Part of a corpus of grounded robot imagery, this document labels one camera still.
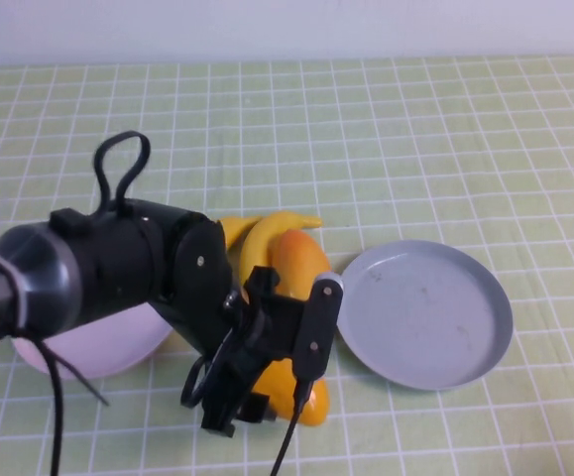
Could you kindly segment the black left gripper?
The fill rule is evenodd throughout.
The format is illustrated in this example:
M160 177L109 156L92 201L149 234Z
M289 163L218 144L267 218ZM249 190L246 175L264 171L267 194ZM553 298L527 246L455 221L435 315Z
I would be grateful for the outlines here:
M233 325L219 346L206 354L207 383L202 394L201 428L231 437L238 419L248 423L273 421L278 404L258 381L270 365L292 354L304 303L280 296L278 272L256 266L244 290L249 300L234 305Z

